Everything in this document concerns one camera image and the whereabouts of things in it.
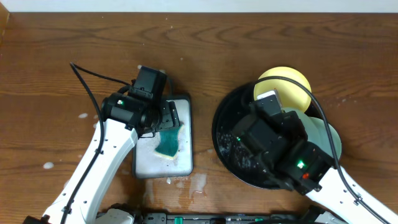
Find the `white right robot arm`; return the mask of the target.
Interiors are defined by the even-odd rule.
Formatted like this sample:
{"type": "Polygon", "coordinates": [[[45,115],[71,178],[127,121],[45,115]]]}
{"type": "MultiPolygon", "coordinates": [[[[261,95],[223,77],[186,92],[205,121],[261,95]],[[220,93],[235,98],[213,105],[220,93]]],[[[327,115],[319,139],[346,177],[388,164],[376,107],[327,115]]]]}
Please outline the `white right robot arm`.
{"type": "Polygon", "coordinates": [[[397,214],[340,166],[340,137],[324,119],[293,108],[255,110],[233,135],[279,188],[297,191],[347,223],[397,223],[397,214]]]}

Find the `green and yellow sponge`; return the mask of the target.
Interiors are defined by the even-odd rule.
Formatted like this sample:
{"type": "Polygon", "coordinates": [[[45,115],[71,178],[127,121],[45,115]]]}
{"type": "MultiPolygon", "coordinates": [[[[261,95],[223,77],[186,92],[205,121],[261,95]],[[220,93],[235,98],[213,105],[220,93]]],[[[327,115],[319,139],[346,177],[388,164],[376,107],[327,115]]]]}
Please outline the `green and yellow sponge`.
{"type": "Polygon", "coordinates": [[[155,148],[155,152],[160,156],[164,156],[169,159],[173,159],[179,150],[178,137],[183,129],[184,125],[176,129],[170,129],[167,131],[160,132],[160,142],[155,148]]]}

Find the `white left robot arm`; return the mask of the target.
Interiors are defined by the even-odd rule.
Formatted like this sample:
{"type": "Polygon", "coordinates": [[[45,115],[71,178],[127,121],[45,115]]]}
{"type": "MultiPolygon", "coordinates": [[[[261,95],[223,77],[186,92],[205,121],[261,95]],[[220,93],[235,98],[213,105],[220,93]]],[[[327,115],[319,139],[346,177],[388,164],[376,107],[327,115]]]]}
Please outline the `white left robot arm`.
{"type": "Polygon", "coordinates": [[[24,223],[133,223],[134,215],[97,213],[122,161],[134,156],[139,179],[192,172],[191,108],[188,98],[145,99],[119,92],[104,99],[102,117],[88,149],[61,194],[41,218],[24,223]]]}

